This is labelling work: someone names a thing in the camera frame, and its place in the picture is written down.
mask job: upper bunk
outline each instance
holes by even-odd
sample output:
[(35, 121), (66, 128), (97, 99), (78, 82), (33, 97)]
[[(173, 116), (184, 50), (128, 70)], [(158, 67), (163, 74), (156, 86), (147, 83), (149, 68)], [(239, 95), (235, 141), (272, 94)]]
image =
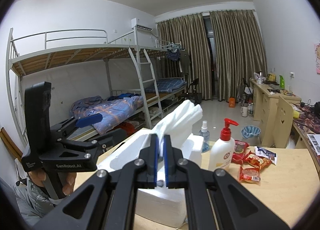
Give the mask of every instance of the upper bunk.
[[(120, 42), (131, 43), (131, 40), (126, 40), (131, 33), (136, 33), (136, 30), (131, 31), (124, 36), (108, 42), (107, 32), (97, 29), (73, 29), (73, 30), (58, 30), (49, 31), (43, 33), (32, 34), (17, 39), (12, 37), (13, 28), (10, 29), (8, 46), (7, 46), (7, 60), (9, 69), (12, 69), (18, 77), (26, 76), (36, 73), (38, 71), (65, 66), (74, 63), (93, 61), (93, 60), (105, 60), (105, 59), (121, 59), (130, 58), (129, 48), (132, 53), (136, 55), (137, 49), (143, 56), (144, 49), (150, 58), (162, 57), (166, 53), (166, 48), (156, 44), (155, 47), (140, 46), (137, 44), (116, 44)], [(77, 37), (64, 37), (47, 40), (47, 34), (66, 32), (66, 31), (101, 31), (105, 33), (105, 36), (77, 36)], [(20, 55), (16, 49), (15, 42), (18, 40), (36, 36), (44, 35), (44, 49), (36, 52)], [(102, 44), (82, 44), (82, 45), (70, 45), (47, 49), (46, 45), (48, 41), (76, 39), (76, 38), (104, 38), (105, 42)]]

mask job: trash can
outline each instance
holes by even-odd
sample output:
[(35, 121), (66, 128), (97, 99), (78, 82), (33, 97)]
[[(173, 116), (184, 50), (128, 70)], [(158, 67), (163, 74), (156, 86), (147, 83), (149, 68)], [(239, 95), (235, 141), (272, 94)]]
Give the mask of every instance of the trash can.
[(259, 127), (254, 125), (247, 125), (242, 130), (242, 141), (247, 142), (251, 146), (256, 146), (259, 144), (258, 137), (261, 130)]

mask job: snack package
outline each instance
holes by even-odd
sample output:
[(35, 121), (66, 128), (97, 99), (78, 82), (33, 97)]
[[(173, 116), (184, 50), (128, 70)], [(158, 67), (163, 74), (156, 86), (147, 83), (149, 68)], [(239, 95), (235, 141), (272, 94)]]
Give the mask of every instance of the snack package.
[(236, 145), (235, 145), (235, 149), (233, 151), (233, 155), (232, 155), (232, 162), (233, 163), (238, 163), (240, 165), (243, 164), (243, 158), (245, 155), (245, 150), (247, 149), (247, 147), (249, 146), (248, 143), (246, 142), (241, 142), (239, 140), (235, 140)]
[(271, 161), (264, 157), (259, 157), (250, 151), (245, 157), (244, 161), (252, 165), (253, 167), (262, 170), (264, 167), (269, 166)]
[(265, 157), (265, 158), (271, 160), (271, 162), (274, 165), (277, 165), (277, 154), (276, 153), (273, 153), (265, 148), (258, 147), (258, 146), (255, 147), (255, 153), (256, 153), (256, 155), (258, 155), (260, 157)]
[(244, 169), (240, 166), (239, 181), (250, 182), (260, 185), (260, 172), (258, 168)]

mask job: white tissue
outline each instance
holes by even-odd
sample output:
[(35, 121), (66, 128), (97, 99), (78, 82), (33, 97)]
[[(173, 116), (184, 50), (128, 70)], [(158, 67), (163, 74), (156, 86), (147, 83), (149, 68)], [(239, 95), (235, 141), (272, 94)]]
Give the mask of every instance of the white tissue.
[(176, 109), (164, 117), (150, 131), (150, 134), (143, 142), (143, 147), (150, 143), (151, 134), (157, 134), (159, 138), (159, 155), (163, 156), (163, 137), (170, 135), (171, 144), (175, 148), (181, 148), (188, 136), (192, 133), (194, 123), (202, 118), (200, 105), (194, 105), (190, 100), (185, 100)]

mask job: plaid bedding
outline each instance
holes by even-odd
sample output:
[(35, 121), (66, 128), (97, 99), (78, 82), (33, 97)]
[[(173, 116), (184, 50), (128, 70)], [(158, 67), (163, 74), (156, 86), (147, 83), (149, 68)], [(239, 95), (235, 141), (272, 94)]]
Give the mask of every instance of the plaid bedding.
[(70, 115), (79, 119), (98, 113), (102, 114), (102, 121), (94, 124), (93, 127), (100, 135), (103, 135), (130, 117), (142, 105), (143, 98), (141, 96), (112, 101), (95, 96), (74, 102), (70, 109)]
[[(157, 81), (157, 87), (159, 93), (172, 93), (181, 87), (183, 87), (186, 82), (181, 78), (162, 78)], [(155, 93), (155, 86), (152, 85), (145, 89), (147, 93)]]

